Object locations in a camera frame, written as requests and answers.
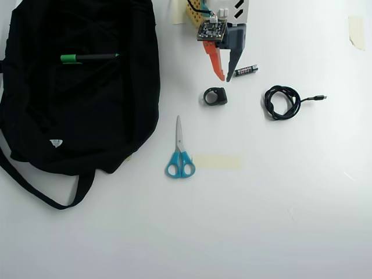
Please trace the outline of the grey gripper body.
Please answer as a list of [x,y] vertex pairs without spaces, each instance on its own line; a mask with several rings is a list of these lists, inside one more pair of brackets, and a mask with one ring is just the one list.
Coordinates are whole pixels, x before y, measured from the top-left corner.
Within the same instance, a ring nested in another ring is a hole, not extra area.
[[217,42],[216,45],[221,49],[229,50],[243,50],[245,47],[246,37],[246,24],[227,24],[227,29],[224,37],[221,41]]

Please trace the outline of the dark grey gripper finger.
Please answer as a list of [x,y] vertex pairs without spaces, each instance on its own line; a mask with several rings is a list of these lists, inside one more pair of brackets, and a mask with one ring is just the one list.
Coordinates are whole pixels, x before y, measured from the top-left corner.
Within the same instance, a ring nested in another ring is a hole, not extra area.
[[230,60],[228,63],[228,74],[227,74],[226,82],[230,82],[234,74],[235,68],[238,64],[238,61],[242,55],[242,52],[243,52],[242,49],[231,49],[230,50]]

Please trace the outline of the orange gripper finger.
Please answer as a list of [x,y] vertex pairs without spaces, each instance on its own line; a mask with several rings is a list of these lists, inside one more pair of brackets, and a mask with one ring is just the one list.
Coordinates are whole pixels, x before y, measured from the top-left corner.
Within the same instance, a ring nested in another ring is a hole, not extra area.
[[221,66],[220,48],[218,48],[213,41],[204,41],[203,47],[210,57],[214,73],[221,81],[224,81],[225,76]]

